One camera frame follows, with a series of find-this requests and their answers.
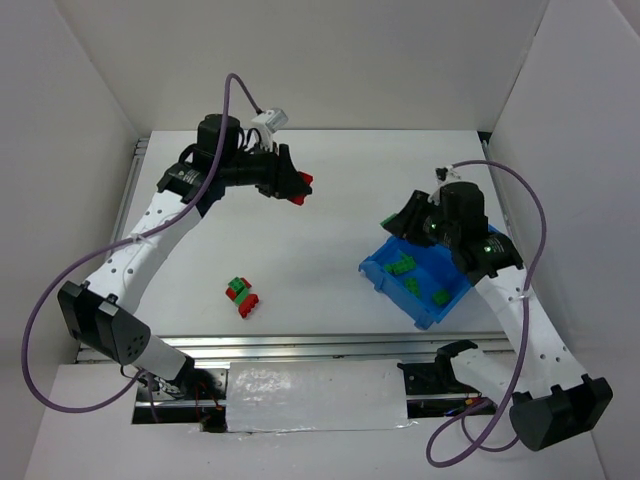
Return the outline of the red brick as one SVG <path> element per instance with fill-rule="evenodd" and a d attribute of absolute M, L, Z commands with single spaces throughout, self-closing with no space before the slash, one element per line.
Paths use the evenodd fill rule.
<path fill-rule="evenodd" d="M 302 206 L 307 196 L 312 194 L 312 175 L 296 171 L 285 182 L 285 199 L 297 206 Z"/>

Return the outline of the green lego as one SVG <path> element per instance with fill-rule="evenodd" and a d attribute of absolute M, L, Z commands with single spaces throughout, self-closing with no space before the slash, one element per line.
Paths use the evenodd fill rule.
<path fill-rule="evenodd" d="M 391 214 L 390 216 L 388 216 L 387 218 L 385 218 L 384 220 L 382 220 L 380 222 L 380 226 L 384 227 L 387 223 L 389 223 L 390 221 L 392 221 L 395 217 L 397 216 L 396 213 Z"/>

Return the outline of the green 2x3 lego brick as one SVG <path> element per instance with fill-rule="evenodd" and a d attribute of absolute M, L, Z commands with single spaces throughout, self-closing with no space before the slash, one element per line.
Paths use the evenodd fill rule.
<path fill-rule="evenodd" d="M 416 262 L 414 258 L 405 253 L 400 253 L 400 259 L 393 264 L 393 271 L 395 275 L 403 275 L 416 268 Z"/>

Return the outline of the small green lego cube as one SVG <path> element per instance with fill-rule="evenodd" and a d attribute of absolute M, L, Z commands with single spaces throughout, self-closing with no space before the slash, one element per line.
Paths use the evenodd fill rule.
<path fill-rule="evenodd" d="M 410 277 L 404 280 L 404 287 L 407 291 L 409 291 L 412 295 L 417 298 L 421 297 L 421 289 L 419 286 L 419 282 L 416 278 Z"/>

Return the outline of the green 2x4 lego brick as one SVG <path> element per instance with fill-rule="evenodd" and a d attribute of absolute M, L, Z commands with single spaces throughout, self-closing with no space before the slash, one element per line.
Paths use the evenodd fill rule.
<path fill-rule="evenodd" d="M 443 308 L 451 302 L 452 296 L 446 289 L 440 289 L 431 296 L 432 302 L 439 308 Z"/>

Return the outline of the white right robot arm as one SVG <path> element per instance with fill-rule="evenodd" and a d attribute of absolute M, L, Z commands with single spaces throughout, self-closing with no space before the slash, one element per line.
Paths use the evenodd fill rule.
<path fill-rule="evenodd" d="M 517 355 L 503 369 L 474 343 L 443 353 L 454 378 L 478 390 L 508 415 L 525 447 L 539 451 L 592 430 L 613 398 L 603 377 L 591 378 L 572 355 L 531 290 L 534 267 L 513 242 L 490 226 L 485 198 L 466 181 L 429 195 L 416 190 L 383 228 L 412 246 L 442 247 L 496 315 Z"/>

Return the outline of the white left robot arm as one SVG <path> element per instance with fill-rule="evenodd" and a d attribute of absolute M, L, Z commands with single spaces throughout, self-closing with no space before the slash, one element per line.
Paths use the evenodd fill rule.
<path fill-rule="evenodd" d="M 157 184 L 151 203 L 129 236 L 82 284 L 67 281 L 57 299 L 71 336 L 116 363 L 132 365 L 169 385 L 174 395 L 193 391 L 205 374 L 189 355 L 151 333 L 135 313 L 147 286 L 180 240 L 229 187 L 250 185 L 266 197 L 303 203 L 312 192 L 310 175 L 297 170 L 286 144 L 274 133 L 288 121 L 280 109 L 252 121 L 256 143 L 240 145 L 236 118 L 209 114 L 195 143 Z"/>

